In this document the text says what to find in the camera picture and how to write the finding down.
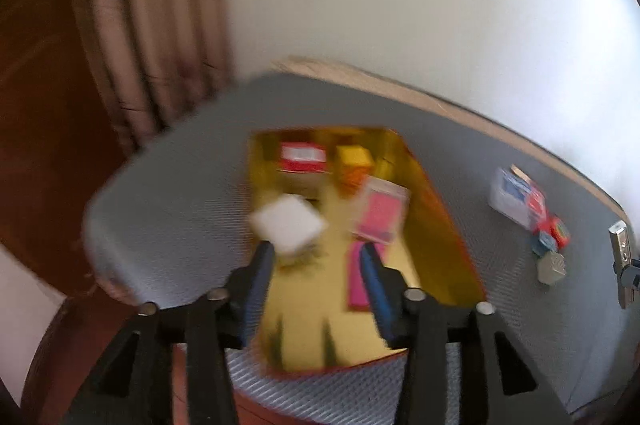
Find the gold ribbed rectangular case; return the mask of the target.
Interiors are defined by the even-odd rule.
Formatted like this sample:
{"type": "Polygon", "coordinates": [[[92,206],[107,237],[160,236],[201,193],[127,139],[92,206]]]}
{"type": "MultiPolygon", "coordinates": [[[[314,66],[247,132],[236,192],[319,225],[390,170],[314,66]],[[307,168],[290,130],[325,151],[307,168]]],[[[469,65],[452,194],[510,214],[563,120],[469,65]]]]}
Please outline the gold ribbed rectangular case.
{"type": "Polygon", "coordinates": [[[616,221],[608,228],[608,235],[610,236],[612,252],[614,257],[613,269],[616,275],[617,291],[618,291],[618,304],[620,308],[628,309],[634,302],[634,297],[639,291],[633,289],[623,289],[617,280],[617,274],[620,272],[620,267],[630,263],[631,258],[637,258],[632,252],[632,241],[629,234],[627,224],[623,220],[616,221]]]}

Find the black white chevron card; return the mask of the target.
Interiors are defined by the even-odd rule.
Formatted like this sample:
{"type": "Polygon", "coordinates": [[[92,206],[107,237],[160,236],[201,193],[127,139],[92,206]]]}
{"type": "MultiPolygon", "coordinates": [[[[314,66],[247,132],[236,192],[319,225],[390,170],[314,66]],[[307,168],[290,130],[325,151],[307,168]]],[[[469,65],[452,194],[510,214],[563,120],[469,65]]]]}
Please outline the black white chevron card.
{"type": "Polygon", "coordinates": [[[553,285],[566,277],[565,257],[550,251],[537,260],[537,279],[545,285],[553,285]]]}

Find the pink eraser block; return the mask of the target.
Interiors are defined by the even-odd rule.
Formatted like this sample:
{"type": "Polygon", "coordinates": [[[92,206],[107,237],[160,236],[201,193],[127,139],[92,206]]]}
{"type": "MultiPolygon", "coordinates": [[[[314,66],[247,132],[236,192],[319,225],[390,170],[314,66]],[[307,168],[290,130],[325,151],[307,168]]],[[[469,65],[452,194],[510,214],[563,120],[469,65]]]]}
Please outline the pink eraser block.
{"type": "Polygon", "coordinates": [[[360,249],[364,242],[355,240],[347,255],[347,307],[352,311],[368,311],[369,298],[360,272],[360,249]]]}

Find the orange tape measure tree logo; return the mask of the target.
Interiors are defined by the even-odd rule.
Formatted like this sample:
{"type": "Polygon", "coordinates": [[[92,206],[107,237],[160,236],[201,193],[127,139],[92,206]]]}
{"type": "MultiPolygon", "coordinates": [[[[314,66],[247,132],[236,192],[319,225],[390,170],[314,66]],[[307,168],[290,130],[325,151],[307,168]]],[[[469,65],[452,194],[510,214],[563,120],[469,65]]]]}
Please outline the orange tape measure tree logo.
{"type": "Polygon", "coordinates": [[[570,244],[570,231],[559,216],[552,215],[548,220],[548,227],[559,251],[570,244]]]}

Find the pink packet clear wrap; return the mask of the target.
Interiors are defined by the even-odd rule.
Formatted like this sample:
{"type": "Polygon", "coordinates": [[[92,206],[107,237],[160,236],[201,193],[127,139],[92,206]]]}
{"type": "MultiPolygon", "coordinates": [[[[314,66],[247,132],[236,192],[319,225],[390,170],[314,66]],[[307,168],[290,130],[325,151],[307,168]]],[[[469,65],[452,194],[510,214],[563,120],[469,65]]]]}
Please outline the pink packet clear wrap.
{"type": "Polygon", "coordinates": [[[378,177],[368,177],[354,201],[352,233],[375,243],[392,243],[404,224],[410,191],[378,177]]]}

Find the clear plastic box blue label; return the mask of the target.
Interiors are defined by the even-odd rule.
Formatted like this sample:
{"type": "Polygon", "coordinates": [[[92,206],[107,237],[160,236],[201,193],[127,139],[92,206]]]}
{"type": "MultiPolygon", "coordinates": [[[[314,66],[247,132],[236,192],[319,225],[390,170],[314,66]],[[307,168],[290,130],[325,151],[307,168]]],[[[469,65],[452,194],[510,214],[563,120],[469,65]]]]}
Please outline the clear plastic box blue label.
{"type": "Polygon", "coordinates": [[[501,167],[492,178],[488,204],[527,230],[535,230],[548,216],[544,193],[537,186],[501,167]]]}

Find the white power adapter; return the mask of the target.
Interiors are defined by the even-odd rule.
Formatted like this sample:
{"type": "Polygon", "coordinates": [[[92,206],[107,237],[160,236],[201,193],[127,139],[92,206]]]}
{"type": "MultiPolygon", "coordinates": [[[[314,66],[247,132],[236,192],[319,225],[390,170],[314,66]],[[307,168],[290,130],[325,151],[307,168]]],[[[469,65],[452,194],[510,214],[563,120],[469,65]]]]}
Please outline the white power adapter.
{"type": "Polygon", "coordinates": [[[272,244],[279,263],[291,265],[314,254],[328,223],[306,199],[282,194],[248,216],[250,229],[272,244]]]}

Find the yellow red striped wooden cube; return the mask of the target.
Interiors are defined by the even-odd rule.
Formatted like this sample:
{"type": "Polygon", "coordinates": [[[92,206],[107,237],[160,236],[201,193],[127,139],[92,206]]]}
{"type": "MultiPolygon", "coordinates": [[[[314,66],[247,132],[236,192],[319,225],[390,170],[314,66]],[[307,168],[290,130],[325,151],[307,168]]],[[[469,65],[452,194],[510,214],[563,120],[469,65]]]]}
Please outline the yellow red striped wooden cube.
{"type": "Polygon", "coordinates": [[[353,196],[373,171],[374,161],[368,149],[360,145],[337,146],[334,163],[337,187],[345,196],[353,196]]]}

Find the red barcode clear box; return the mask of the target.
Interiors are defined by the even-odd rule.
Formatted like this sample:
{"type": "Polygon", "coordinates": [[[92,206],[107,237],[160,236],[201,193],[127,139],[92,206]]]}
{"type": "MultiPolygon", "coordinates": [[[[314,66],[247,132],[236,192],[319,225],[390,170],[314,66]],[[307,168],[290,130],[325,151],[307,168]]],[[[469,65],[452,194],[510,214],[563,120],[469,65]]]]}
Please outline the red barcode clear box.
{"type": "Polygon", "coordinates": [[[282,142],[279,168],[292,174],[324,173],[326,149],[310,142],[282,142]]]}

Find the grey honeycomb mesh mat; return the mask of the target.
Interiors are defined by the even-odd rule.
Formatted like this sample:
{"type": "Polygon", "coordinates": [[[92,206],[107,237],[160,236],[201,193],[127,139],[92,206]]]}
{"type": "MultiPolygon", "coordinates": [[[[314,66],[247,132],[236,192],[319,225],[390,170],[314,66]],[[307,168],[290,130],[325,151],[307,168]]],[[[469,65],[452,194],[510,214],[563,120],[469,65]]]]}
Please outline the grey honeycomb mesh mat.
{"type": "Polygon", "coordinates": [[[367,78],[355,88],[269,72],[157,138],[88,205],[96,274],[137,301],[174,307],[224,280],[245,254],[247,142],[254,130],[343,123],[396,130],[462,233],[489,299],[573,414],[610,405],[636,368],[639,312],[617,301],[608,227],[622,212],[532,141],[447,102],[367,78]],[[541,184],[572,236],[568,274],[538,282],[526,235],[488,206],[496,169],[541,184]]]}

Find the red gold toffee tin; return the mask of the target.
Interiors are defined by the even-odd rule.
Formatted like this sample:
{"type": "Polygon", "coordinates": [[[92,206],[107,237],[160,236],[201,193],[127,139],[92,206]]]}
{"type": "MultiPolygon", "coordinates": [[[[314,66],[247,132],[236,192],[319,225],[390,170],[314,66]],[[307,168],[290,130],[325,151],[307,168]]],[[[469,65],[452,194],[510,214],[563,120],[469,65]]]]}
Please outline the red gold toffee tin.
{"type": "Polygon", "coordinates": [[[248,188],[250,230],[276,250],[256,343],[273,375],[390,356],[360,277],[364,243],[439,303],[472,307],[486,296],[457,226],[393,130],[256,133],[248,141],[248,188]]]}

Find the brown wooden cabinet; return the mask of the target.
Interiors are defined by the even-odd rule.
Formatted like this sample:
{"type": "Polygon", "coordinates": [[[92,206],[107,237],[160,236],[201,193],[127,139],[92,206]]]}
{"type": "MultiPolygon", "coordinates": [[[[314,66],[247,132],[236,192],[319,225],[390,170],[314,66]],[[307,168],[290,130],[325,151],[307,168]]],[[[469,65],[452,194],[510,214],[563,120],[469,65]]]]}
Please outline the brown wooden cabinet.
{"type": "Polygon", "coordinates": [[[1,0],[1,243],[66,295],[93,275],[87,203],[124,164],[71,0],[1,0]]]}

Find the beige patterned curtain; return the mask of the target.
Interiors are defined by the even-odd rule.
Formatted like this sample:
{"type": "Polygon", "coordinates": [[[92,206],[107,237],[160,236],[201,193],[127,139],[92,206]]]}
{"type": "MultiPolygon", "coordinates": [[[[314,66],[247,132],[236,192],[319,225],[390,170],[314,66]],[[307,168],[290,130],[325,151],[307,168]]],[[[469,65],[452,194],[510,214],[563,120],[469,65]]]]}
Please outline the beige patterned curtain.
{"type": "Polygon", "coordinates": [[[233,84],[226,0],[72,0],[89,68],[128,156],[233,84]]]}

